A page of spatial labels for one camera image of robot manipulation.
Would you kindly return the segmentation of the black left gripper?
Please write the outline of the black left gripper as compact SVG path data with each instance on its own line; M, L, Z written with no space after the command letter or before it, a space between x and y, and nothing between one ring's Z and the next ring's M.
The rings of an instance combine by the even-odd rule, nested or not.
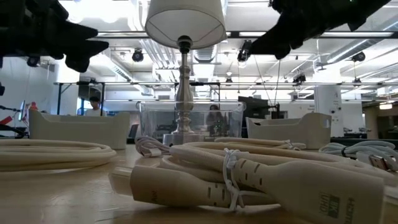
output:
M87 40L98 30L68 21L58 0L0 0L0 67L5 57L27 57L30 67L40 58L65 59L68 68L85 73L90 58L109 47L108 42Z

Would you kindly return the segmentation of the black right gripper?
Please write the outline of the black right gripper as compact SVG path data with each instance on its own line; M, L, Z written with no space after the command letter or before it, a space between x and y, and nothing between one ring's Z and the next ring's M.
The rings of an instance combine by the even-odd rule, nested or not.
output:
M271 0L277 23L250 46L251 55L285 58L315 36L347 24L355 31L389 0Z

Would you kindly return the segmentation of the black overhead rig beam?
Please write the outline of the black overhead rig beam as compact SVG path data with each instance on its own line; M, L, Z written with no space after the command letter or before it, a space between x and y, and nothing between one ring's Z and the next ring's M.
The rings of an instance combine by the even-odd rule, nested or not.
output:
M227 32L228 39L256 39L265 32L252 31L241 32L232 31ZM149 39L149 36L144 31L104 31L99 32L97 39ZM398 31L364 31L364 32L344 32L331 31L325 32L315 37L315 39L398 39Z

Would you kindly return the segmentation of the person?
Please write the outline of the person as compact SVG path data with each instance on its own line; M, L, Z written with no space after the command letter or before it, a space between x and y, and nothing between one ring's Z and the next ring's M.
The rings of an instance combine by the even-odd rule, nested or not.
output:
M106 111L101 109L101 102L97 96L90 97L89 101L92 109L87 109L85 116L106 116Z
M219 136L223 130L224 117L218 105L211 105L206 117L206 125L211 137Z

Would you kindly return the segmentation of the black monitor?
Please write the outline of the black monitor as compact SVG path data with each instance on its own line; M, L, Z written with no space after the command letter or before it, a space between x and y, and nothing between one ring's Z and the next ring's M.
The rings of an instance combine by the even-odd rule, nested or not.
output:
M246 106L243 112L245 118L264 119L266 115L269 115L269 104L267 100L239 96L238 101L244 103Z

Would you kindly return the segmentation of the white cylindrical pillar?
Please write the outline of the white cylindrical pillar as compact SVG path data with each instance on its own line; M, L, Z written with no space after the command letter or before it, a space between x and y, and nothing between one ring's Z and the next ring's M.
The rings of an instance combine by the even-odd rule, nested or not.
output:
M343 137L343 111L341 87L338 85L316 86L314 90L315 111L331 116L331 137Z

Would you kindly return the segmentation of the beige plastic bin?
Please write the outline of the beige plastic bin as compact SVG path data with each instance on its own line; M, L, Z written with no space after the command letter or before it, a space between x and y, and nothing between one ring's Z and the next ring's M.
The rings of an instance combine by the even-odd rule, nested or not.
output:
M126 148L130 114L116 116L69 116L29 110L31 139L92 142L113 150Z
M305 144L307 149L318 150L330 143L331 116L307 113L295 119L246 118L248 138L286 141Z

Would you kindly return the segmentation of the white shade silver table lamp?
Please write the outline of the white shade silver table lamp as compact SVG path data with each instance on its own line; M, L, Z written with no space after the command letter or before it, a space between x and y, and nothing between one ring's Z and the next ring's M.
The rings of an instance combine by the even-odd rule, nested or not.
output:
M188 54L227 38L221 1L151 0L144 28L153 41L181 53L180 81L175 96L177 128L164 135L163 144L174 146L203 141L204 135L195 133L190 127L189 116L194 102Z

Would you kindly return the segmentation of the clear plastic bin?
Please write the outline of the clear plastic bin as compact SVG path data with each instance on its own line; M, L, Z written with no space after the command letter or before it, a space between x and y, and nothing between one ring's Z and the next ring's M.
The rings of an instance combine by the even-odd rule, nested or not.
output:
M224 117L223 130L214 137L206 125L211 105L218 105ZM139 103L141 133L166 146L239 138L245 109L245 104L238 101L143 101Z

